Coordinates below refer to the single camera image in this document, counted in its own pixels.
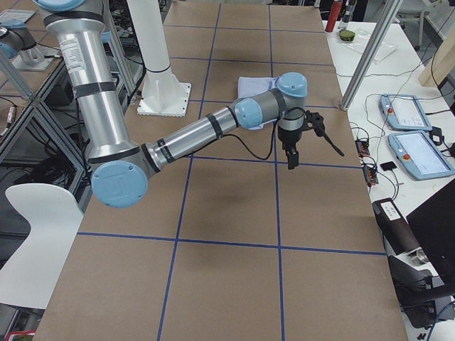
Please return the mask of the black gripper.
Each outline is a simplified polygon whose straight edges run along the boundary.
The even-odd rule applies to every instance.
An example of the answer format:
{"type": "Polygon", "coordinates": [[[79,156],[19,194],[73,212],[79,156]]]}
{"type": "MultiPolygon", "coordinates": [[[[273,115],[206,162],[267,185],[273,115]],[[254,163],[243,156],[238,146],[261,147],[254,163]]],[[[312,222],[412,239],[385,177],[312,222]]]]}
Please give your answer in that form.
{"type": "Polygon", "coordinates": [[[282,143],[282,149],[286,151],[287,168],[295,169],[299,165],[299,152],[296,149],[296,144],[300,141],[302,130],[286,130],[282,127],[278,128],[278,138],[282,143]]]}

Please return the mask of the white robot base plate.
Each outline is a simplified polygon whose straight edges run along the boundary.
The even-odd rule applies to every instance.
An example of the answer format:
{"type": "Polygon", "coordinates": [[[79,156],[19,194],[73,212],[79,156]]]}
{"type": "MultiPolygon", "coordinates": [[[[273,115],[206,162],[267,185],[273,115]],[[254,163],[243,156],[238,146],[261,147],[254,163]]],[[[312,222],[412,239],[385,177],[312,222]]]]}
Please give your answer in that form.
{"type": "Polygon", "coordinates": [[[155,81],[144,85],[137,112],[140,115],[184,117],[191,93],[191,83],[155,81]]]}

